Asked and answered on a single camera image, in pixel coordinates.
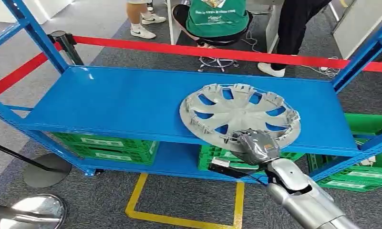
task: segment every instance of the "robotic arm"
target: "robotic arm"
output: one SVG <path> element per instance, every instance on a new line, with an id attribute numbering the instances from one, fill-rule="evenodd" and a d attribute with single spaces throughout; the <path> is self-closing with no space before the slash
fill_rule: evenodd
<path id="1" fill-rule="evenodd" d="M 245 130 L 235 132 L 234 137 L 245 151 L 232 153 L 249 165 L 264 169 L 269 195 L 304 229 L 359 229 L 313 179 L 291 160 L 279 157 L 280 147 L 268 133 Z M 226 166 L 224 161 L 214 159 L 209 169 L 229 175 L 223 169 Z"/>

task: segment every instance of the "red stanchion belt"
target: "red stanchion belt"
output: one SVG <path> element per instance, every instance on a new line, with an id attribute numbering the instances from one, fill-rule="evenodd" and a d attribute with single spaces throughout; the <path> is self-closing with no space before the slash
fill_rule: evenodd
<path id="1" fill-rule="evenodd" d="M 329 68 L 344 68 L 349 62 L 346 60 L 336 60 L 321 57 L 307 57 L 307 56 L 292 56 L 280 55 L 270 53 L 246 52 L 238 50 L 224 50 L 224 49 L 202 49 L 198 47 L 190 47 L 183 45 L 170 45 L 152 42 L 135 42 L 123 41 L 106 38 L 82 37 L 74 36 L 77 43 L 100 45 L 121 49 L 133 49 L 149 52 L 161 52 L 178 55 L 190 56 L 209 56 L 226 59 L 235 59 L 241 61 L 254 61 L 254 62 L 268 62 L 268 63 L 284 63 L 291 65 L 307 65 L 314 67 L 329 67 Z M 382 72 L 382 62 L 369 63 L 364 71 Z"/>
<path id="2" fill-rule="evenodd" d="M 59 43 L 55 43 L 55 47 L 58 51 L 62 49 Z M 31 73 L 47 60 L 48 58 L 45 56 L 45 54 L 40 53 L 31 60 L 27 61 L 21 67 L 8 74 L 6 77 L 2 78 L 0 80 L 0 94 L 12 87 L 18 81 L 22 80 L 26 75 Z"/>

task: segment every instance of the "person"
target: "person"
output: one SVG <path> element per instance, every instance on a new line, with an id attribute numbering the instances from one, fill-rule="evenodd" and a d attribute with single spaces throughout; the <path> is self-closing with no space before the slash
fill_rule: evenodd
<path id="1" fill-rule="evenodd" d="M 145 29 L 140 22 L 143 25 L 148 25 L 166 21 L 165 17 L 157 16 L 147 10 L 147 3 L 150 2 L 152 2 L 152 0 L 128 0 L 126 4 L 126 13 L 131 23 L 131 35 L 145 39 L 152 39 L 155 37 L 155 34 Z"/>
<path id="2" fill-rule="evenodd" d="M 176 5 L 174 20 L 198 47 L 213 48 L 203 42 L 238 40 L 251 23 L 246 0 L 192 0 L 191 6 Z"/>
<path id="3" fill-rule="evenodd" d="M 331 0 L 285 0 L 283 3 L 278 36 L 277 54 L 297 55 L 306 32 L 306 23 Z M 285 64 L 258 63 L 258 68 L 275 77 L 285 75 Z"/>
<path id="4" fill-rule="evenodd" d="M 153 0 L 152 0 L 151 2 L 148 2 L 148 3 L 147 3 L 147 10 L 148 10 L 150 13 L 154 13 Z"/>

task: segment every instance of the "green crate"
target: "green crate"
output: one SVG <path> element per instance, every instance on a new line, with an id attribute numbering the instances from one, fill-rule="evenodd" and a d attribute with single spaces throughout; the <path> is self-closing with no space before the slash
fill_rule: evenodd
<path id="1" fill-rule="evenodd" d="M 138 152 L 130 149 L 121 149 L 112 146 L 90 146 L 84 144 L 67 145 L 73 152 L 84 158 L 107 159 L 124 161 L 143 165 L 152 165 L 159 142 L 153 142 L 148 151 Z"/>
<path id="2" fill-rule="evenodd" d="M 343 177 L 331 175 L 317 184 L 320 187 L 339 188 L 356 192 L 367 192 L 382 187 L 382 183 L 360 180 L 345 180 Z"/>
<path id="3" fill-rule="evenodd" d="M 81 135 L 81 134 L 68 134 L 53 132 L 58 139 L 66 145 L 80 144 L 89 146 L 111 146 L 123 148 L 132 151 L 148 151 L 153 144 L 153 141 L 135 140 L 119 137 L 106 137 L 97 135 Z"/>
<path id="4" fill-rule="evenodd" d="M 282 152 L 281 157 L 295 161 L 303 155 L 304 154 L 301 153 Z M 230 166 L 234 168 L 258 169 L 258 166 L 251 166 L 243 162 L 241 159 L 238 159 L 230 151 L 216 146 L 201 146 L 198 169 L 207 170 L 214 157 L 219 157 L 220 159 L 230 161 Z"/>
<path id="5" fill-rule="evenodd" d="M 343 171 L 334 174 L 335 177 L 343 177 L 353 180 L 372 180 L 382 183 L 382 168 L 371 166 L 351 166 Z"/>
<path id="6" fill-rule="evenodd" d="M 353 134 L 379 135 L 382 133 L 382 115 L 345 114 Z"/>
<path id="7" fill-rule="evenodd" d="M 307 157 L 310 172 L 330 162 L 330 156 L 307 154 Z M 333 176 L 343 177 L 345 180 L 382 183 L 382 154 L 376 156 L 376 163 L 373 166 L 355 165 Z"/>

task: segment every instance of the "office chair base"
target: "office chair base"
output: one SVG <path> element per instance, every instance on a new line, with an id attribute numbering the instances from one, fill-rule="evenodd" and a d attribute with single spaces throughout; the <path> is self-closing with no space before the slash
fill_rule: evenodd
<path id="1" fill-rule="evenodd" d="M 202 63 L 198 69 L 198 72 L 203 72 L 204 67 L 212 67 L 212 68 L 220 68 L 222 72 L 225 72 L 225 68 L 233 65 L 234 67 L 238 67 L 238 62 L 236 60 L 229 59 L 220 59 L 220 58 L 212 58 L 212 57 L 199 57 L 199 61 Z"/>

